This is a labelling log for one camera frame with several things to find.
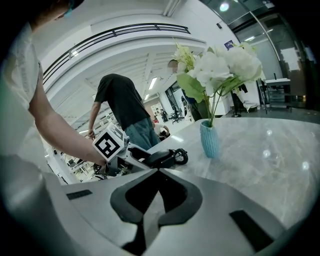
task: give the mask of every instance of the white shirt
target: white shirt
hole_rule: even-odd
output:
[[[161,128],[164,128],[165,125],[161,124],[161,123],[154,123],[154,131],[156,133],[156,135],[159,135],[161,133]]]
[[[18,155],[23,160],[35,164],[41,171],[49,172],[45,159],[45,149],[29,112],[30,101],[36,87],[43,86],[43,72],[32,44],[32,29],[27,23],[14,40],[1,66],[1,83],[5,97],[1,104],[1,127],[5,134],[0,154]]]

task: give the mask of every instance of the black t-shirt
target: black t-shirt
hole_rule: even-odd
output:
[[[123,130],[150,117],[134,83],[119,74],[108,74],[101,79],[94,101],[108,102]]]

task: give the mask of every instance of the hand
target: hand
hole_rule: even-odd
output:
[[[88,130],[88,137],[91,139],[91,140],[94,140],[96,137],[95,137],[95,132],[93,129],[89,129]]]
[[[96,163],[99,166],[104,167],[107,163],[107,161],[103,158],[101,154],[91,145],[89,149],[89,155],[90,159],[92,159],[92,162]]]

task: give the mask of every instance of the blue vase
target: blue vase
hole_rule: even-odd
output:
[[[204,153],[208,158],[219,156],[219,138],[215,127],[209,127],[209,121],[200,124],[200,137]]]

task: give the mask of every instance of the desk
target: desk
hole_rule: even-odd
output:
[[[220,157],[206,157],[199,120],[152,147],[183,148],[187,174],[226,183],[273,213],[286,228],[306,217],[320,180],[320,125],[272,118],[218,118]]]

